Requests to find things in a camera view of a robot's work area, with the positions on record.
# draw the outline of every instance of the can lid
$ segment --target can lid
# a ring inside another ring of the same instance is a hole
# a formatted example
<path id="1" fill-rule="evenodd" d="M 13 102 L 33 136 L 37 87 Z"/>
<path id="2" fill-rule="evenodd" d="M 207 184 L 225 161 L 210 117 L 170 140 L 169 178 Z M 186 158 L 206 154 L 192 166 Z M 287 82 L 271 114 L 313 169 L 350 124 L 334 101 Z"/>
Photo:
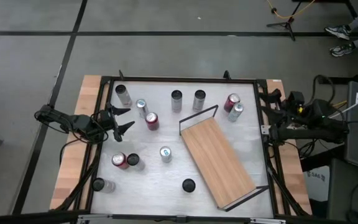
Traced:
<path id="1" fill-rule="evenodd" d="M 243 105 L 242 103 L 236 103 L 236 104 L 234 105 L 234 109 L 235 109 L 236 111 L 238 111 L 238 112 L 241 112 L 241 111 L 244 110 L 244 105 Z"/>
<path id="2" fill-rule="evenodd" d="M 143 108 L 146 105 L 146 101 L 143 99 L 139 99 L 136 101 L 136 107 Z"/>
<path id="3" fill-rule="evenodd" d="M 185 190 L 185 192 L 193 192 L 194 189 L 196 188 L 196 183 L 194 182 L 194 180 L 191 179 L 186 179 L 183 181 L 181 187 L 183 188 L 183 190 Z"/>
<path id="4" fill-rule="evenodd" d="M 197 90 L 194 95 L 197 97 L 197 99 L 204 99 L 206 96 L 204 90 Z"/>
<path id="5" fill-rule="evenodd" d="M 118 85 L 116 87 L 116 93 L 118 94 L 125 93 L 126 90 L 127 88 L 124 85 Z"/>
<path id="6" fill-rule="evenodd" d="M 135 166 L 136 164 L 139 163 L 139 156 L 136 153 L 132 153 L 128 156 L 127 158 L 127 162 L 130 166 Z"/>
<path id="7" fill-rule="evenodd" d="M 111 158 L 111 162 L 116 166 L 121 165 L 124 161 L 125 161 L 125 156 L 121 152 L 113 155 Z"/>
<path id="8" fill-rule="evenodd" d="M 100 177 L 96 178 L 92 183 L 92 189 L 94 191 L 101 191 L 104 187 L 104 180 Z"/>
<path id="9" fill-rule="evenodd" d="M 168 146 L 162 146 L 160 149 L 161 156 L 169 156 L 171 154 L 171 149 Z"/>
<path id="10" fill-rule="evenodd" d="M 233 103 L 238 103 L 240 102 L 240 96 L 235 93 L 232 93 L 229 95 L 229 100 Z"/>
<path id="11" fill-rule="evenodd" d="M 146 115 L 146 121 L 147 122 L 154 122 L 155 120 L 157 120 L 157 114 L 156 113 L 151 112 L 151 113 L 148 113 Z"/>
<path id="12" fill-rule="evenodd" d="M 171 96 L 174 100 L 179 100 L 181 98 L 181 91 L 173 90 Z"/>

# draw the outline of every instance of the tripod stand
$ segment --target tripod stand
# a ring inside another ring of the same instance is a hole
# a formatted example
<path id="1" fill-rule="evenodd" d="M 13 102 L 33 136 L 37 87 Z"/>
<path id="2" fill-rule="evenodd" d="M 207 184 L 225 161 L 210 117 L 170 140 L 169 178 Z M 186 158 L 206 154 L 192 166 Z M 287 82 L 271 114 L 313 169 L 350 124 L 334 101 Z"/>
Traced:
<path id="1" fill-rule="evenodd" d="M 273 23 L 273 24 L 267 24 L 266 26 L 267 27 L 273 27 L 273 26 L 282 26 L 282 27 L 284 27 L 285 29 L 287 29 L 290 32 L 291 39 L 293 41 L 295 41 L 295 36 L 293 35 L 292 28 L 291 28 L 291 23 L 293 22 L 293 17 L 292 16 L 296 13 L 296 11 L 298 10 L 298 8 L 301 5 L 301 3 L 302 3 L 301 1 L 298 3 L 298 5 L 296 6 L 295 10 L 291 14 L 291 17 L 286 22 L 278 22 L 278 23 Z M 277 9 L 273 8 L 272 13 L 274 14 L 275 11 L 277 11 Z"/>

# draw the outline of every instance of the soda can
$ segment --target soda can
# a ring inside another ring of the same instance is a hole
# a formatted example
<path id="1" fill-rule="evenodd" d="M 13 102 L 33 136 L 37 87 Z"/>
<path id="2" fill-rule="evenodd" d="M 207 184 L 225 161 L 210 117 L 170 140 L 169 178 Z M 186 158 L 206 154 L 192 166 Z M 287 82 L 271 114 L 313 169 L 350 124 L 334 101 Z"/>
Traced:
<path id="1" fill-rule="evenodd" d="M 171 103 L 172 103 L 172 111 L 180 112 L 181 111 L 181 91 L 173 90 L 171 93 Z"/>
<path id="2" fill-rule="evenodd" d="M 240 96 L 235 93 L 232 93 L 227 97 L 227 100 L 226 100 L 223 108 L 226 112 L 230 113 L 233 106 L 239 102 L 240 102 Z"/>
<path id="3" fill-rule="evenodd" d="M 126 169 L 129 167 L 127 163 L 127 157 L 122 152 L 114 154 L 111 158 L 111 163 L 120 169 Z"/>
<path id="4" fill-rule="evenodd" d="M 244 110 L 244 105 L 242 103 L 236 103 L 231 109 L 229 116 L 227 117 L 229 121 L 235 122 Z"/>
<path id="5" fill-rule="evenodd" d="M 92 189 L 96 192 L 110 193 L 116 188 L 116 184 L 113 181 L 108 181 L 100 177 L 94 179 L 92 182 Z"/>
<path id="6" fill-rule="evenodd" d="M 149 113 L 146 115 L 146 124 L 149 130 L 154 131 L 157 130 L 160 127 L 160 123 L 158 121 L 158 116 L 156 113 Z"/>
<path id="7" fill-rule="evenodd" d="M 193 101 L 193 110 L 194 111 L 201 111 L 204 106 L 205 101 L 205 92 L 203 90 L 197 90 L 194 94 L 194 101 Z"/>
<path id="8" fill-rule="evenodd" d="M 143 162 L 142 159 L 140 159 L 140 157 L 136 154 L 136 153 L 132 153 L 128 156 L 128 164 L 137 169 L 137 170 L 143 170 L 144 167 L 146 166 L 145 163 Z"/>
<path id="9" fill-rule="evenodd" d="M 172 152 L 168 146 L 162 146 L 160 149 L 160 156 L 163 162 L 170 162 L 172 160 Z"/>
<path id="10" fill-rule="evenodd" d="M 132 105 L 131 97 L 129 96 L 127 88 L 124 85 L 118 85 L 116 87 L 116 93 L 117 93 L 117 96 L 118 96 L 119 100 L 121 101 L 122 105 L 124 105 L 124 106 Z"/>
<path id="11" fill-rule="evenodd" d="M 149 113 L 149 109 L 147 107 L 146 101 L 143 99 L 139 99 L 136 101 L 136 107 L 139 110 L 139 116 L 141 118 L 145 118 Z"/>

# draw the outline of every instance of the sneaker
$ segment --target sneaker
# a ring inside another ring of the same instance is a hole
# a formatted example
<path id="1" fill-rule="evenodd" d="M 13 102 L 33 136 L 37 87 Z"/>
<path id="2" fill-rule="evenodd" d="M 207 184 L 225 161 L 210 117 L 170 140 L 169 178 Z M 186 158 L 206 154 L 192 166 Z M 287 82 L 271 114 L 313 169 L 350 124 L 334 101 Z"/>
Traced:
<path id="1" fill-rule="evenodd" d="M 342 46 L 333 47 L 329 51 L 334 57 L 342 57 L 343 55 L 352 53 L 354 49 L 355 47 L 353 46 L 353 44 L 346 44 Z"/>
<path id="2" fill-rule="evenodd" d="M 349 40 L 349 36 L 351 34 L 351 31 L 346 29 L 345 25 L 337 26 L 337 27 L 325 27 L 324 31 L 345 40 Z"/>

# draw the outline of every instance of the yellow cable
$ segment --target yellow cable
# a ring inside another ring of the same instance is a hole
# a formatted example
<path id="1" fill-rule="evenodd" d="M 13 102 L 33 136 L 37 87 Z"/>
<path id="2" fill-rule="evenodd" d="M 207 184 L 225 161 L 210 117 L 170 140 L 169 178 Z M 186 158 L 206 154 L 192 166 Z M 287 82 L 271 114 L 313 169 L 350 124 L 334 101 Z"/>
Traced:
<path id="1" fill-rule="evenodd" d="M 340 102 L 340 103 L 337 103 L 337 104 L 333 105 L 333 107 L 337 107 L 337 106 L 342 105 L 342 104 L 344 104 L 344 103 L 347 103 L 347 100 L 342 101 L 342 102 Z"/>
<path id="2" fill-rule="evenodd" d="M 303 9 L 299 10 L 299 12 L 295 13 L 294 15 L 291 15 L 291 16 L 280 16 L 276 11 L 274 11 L 274 13 L 276 14 L 277 17 L 281 18 L 281 19 L 289 19 L 291 17 L 295 17 L 296 15 L 299 15 L 301 14 L 305 9 L 307 9 L 309 6 L 311 6 L 316 0 L 312 0 L 307 6 L 305 6 Z M 267 0 L 269 6 L 271 9 L 273 9 L 273 5 L 272 3 Z"/>

